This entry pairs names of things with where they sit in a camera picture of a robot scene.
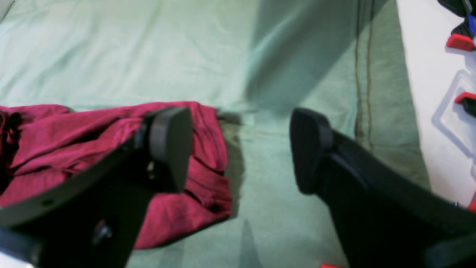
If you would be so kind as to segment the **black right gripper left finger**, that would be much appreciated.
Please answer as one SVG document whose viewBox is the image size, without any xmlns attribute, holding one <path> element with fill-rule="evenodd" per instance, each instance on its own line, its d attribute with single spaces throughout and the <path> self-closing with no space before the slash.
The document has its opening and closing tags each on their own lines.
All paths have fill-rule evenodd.
<svg viewBox="0 0 476 268">
<path fill-rule="evenodd" d="M 192 113 L 147 114 L 134 136 L 66 182 L 1 210 L 1 263 L 21 268 L 123 268 L 150 200 L 183 192 Z"/>
</svg>

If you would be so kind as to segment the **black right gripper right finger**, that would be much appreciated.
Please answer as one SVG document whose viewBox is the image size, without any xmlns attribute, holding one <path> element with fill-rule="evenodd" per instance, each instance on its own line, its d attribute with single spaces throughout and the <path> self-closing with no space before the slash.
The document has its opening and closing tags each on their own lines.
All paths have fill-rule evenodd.
<svg viewBox="0 0 476 268">
<path fill-rule="evenodd" d="M 296 184 L 328 206 L 352 268 L 474 268 L 474 212 L 394 172 L 318 112 L 295 108 Z"/>
</svg>

